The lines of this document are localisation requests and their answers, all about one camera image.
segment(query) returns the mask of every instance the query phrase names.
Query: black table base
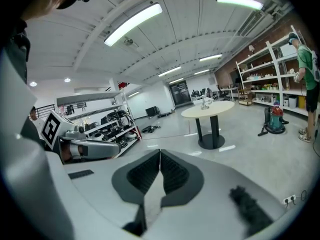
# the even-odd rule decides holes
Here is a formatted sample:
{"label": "black table base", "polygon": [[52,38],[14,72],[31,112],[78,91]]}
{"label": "black table base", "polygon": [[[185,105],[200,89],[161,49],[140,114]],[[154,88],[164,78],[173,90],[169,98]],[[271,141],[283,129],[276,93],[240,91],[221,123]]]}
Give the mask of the black table base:
{"label": "black table base", "polygon": [[211,134],[206,134],[202,136],[199,119],[196,118],[195,122],[199,135],[198,144],[201,148],[206,150],[215,150],[222,147],[225,144],[225,138],[219,134],[219,122],[217,115],[210,117]]}

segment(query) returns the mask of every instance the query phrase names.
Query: electrical socket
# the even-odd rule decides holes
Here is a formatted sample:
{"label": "electrical socket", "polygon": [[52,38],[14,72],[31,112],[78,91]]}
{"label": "electrical socket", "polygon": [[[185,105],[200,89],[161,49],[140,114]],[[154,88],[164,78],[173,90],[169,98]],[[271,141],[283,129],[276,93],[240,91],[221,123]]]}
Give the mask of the electrical socket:
{"label": "electrical socket", "polygon": [[294,200],[294,201],[297,199],[296,195],[293,194],[293,195],[290,195],[290,196],[288,196],[287,198],[283,199],[282,203],[283,203],[284,205],[287,205],[286,199],[288,199],[288,204],[291,203],[291,202],[292,202],[291,197],[293,197],[293,200]]}

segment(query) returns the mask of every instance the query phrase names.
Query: green t-shirt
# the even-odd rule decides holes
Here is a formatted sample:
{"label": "green t-shirt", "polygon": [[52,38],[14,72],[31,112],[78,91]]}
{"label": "green t-shirt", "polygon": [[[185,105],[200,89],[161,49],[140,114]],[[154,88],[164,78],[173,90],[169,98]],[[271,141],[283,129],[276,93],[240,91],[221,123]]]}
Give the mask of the green t-shirt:
{"label": "green t-shirt", "polygon": [[307,51],[306,49],[298,50],[298,62],[299,62],[299,69],[305,68],[305,85],[307,90],[312,90],[316,87],[317,82],[314,79],[314,76],[310,72],[309,69],[312,70],[313,63],[312,63],[312,54]]}

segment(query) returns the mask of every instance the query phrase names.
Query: backpack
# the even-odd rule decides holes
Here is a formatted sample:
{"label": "backpack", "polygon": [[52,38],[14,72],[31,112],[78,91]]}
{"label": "backpack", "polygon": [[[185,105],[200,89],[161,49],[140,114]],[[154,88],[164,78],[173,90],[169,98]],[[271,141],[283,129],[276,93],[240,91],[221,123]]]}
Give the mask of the backpack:
{"label": "backpack", "polygon": [[311,72],[313,75],[313,79],[319,83],[320,82],[320,69],[318,67],[318,56],[314,50],[310,50],[307,46],[305,45],[300,45],[298,48],[298,52],[301,50],[306,50],[309,53],[311,53],[312,57],[312,68],[308,68],[308,70]]}

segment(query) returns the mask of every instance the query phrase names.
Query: round white table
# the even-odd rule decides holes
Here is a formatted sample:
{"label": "round white table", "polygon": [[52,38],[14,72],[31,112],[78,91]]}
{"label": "round white table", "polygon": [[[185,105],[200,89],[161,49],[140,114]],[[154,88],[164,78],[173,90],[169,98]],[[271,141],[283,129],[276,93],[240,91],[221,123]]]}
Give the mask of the round white table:
{"label": "round white table", "polygon": [[[225,138],[219,134],[218,114],[231,109],[235,103],[232,101],[214,101],[211,104],[206,105],[209,106],[209,108],[201,109],[201,105],[199,104],[186,109],[181,113],[181,115],[185,118],[195,119],[196,128],[199,135],[199,146],[206,150],[214,150],[225,144]],[[211,134],[202,136],[199,118],[207,117],[210,117]]]}

